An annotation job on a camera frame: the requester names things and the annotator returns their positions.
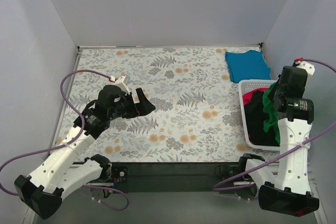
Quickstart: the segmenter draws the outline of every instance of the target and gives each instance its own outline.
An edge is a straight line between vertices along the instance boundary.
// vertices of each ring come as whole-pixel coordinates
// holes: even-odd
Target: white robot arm
[[[111,77],[110,85],[104,86],[98,99],[87,104],[82,112],[85,125],[81,135],[68,144],[81,130],[81,119],[62,141],[65,147],[52,152],[48,158],[28,176],[20,175],[14,182],[20,199],[42,219],[47,219],[59,208],[62,200],[76,189],[95,179],[107,180],[112,174],[112,164],[99,154],[91,157],[80,167],[66,173],[76,158],[109,128],[116,118],[144,116],[155,110],[141,88],[136,89],[139,102],[134,103],[132,93],[124,83],[126,77]]]
[[[309,138],[313,122],[313,103],[302,95],[308,79],[314,73],[314,66],[298,59],[294,66],[284,67],[282,74],[269,94],[278,112],[280,131],[280,155]],[[264,210],[302,216],[319,208],[319,200],[311,196],[308,181],[308,149],[310,144],[279,161],[275,176],[268,167],[249,173],[259,188],[259,205]],[[244,155],[245,170],[265,162],[262,157]]]

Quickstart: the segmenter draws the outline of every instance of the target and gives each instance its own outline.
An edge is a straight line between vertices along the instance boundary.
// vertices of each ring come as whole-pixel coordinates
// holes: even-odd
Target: teal towel
[[[271,70],[267,66],[262,52],[250,50],[244,53],[226,52],[225,60],[229,67],[230,80],[270,80]]]

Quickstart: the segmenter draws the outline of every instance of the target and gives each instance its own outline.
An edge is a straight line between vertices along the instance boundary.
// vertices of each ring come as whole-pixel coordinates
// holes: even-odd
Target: floral tablecloth
[[[84,49],[78,69],[108,75],[127,74],[129,87],[141,87],[156,106],[150,115],[117,119],[84,152],[113,162],[237,162],[243,153],[265,159],[278,155],[251,149],[245,142],[238,85],[230,82],[224,53],[259,48]],[[96,99],[105,78],[78,73],[70,101],[82,110]],[[61,119],[57,143],[77,117],[69,107]]]

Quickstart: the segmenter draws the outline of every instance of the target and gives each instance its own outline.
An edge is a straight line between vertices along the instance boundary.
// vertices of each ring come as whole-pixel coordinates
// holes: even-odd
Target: white wall
[[[62,98],[59,83],[76,47],[51,0],[0,0],[0,163],[51,145]],[[14,190],[42,156],[20,159],[0,174]],[[0,223],[22,223],[26,206],[0,191]]]
[[[286,0],[52,0],[77,46],[248,45]]]
[[[336,0],[287,0],[265,42],[266,59],[277,76],[295,58],[306,57],[336,66]],[[312,134],[336,119],[336,74],[317,66],[305,97],[315,105]],[[310,163],[329,223],[336,223],[336,129],[315,140]]]

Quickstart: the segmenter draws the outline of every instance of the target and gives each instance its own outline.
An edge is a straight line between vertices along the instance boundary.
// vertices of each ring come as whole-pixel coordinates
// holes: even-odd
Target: laundry basket
[[[245,140],[246,140],[246,143],[254,149],[261,149],[261,150],[265,150],[265,151],[280,151],[280,147],[278,147],[278,146],[255,145],[255,144],[250,142],[249,137],[248,137],[248,133],[247,133],[243,95],[250,92],[250,91],[253,91],[255,89],[269,88],[274,82],[276,82],[276,81],[275,80],[242,80],[238,84],[240,110],[242,111]]]

